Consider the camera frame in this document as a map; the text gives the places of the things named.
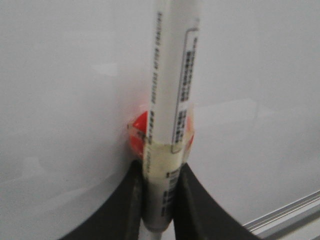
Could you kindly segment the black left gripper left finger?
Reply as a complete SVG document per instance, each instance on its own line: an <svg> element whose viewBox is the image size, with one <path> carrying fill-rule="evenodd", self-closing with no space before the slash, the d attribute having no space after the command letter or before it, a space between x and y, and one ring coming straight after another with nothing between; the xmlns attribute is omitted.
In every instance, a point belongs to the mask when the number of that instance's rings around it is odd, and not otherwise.
<svg viewBox="0 0 320 240"><path fill-rule="evenodd" d="M137 240L140 233L142 205L142 164L134 160L108 200L62 239Z"/></svg>

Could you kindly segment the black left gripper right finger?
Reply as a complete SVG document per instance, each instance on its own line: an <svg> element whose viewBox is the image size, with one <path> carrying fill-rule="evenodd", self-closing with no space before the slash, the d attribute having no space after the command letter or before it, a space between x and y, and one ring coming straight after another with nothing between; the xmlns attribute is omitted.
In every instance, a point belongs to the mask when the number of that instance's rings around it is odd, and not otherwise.
<svg viewBox="0 0 320 240"><path fill-rule="evenodd" d="M206 191L190 166L180 171L173 223L177 240L258 240Z"/></svg>

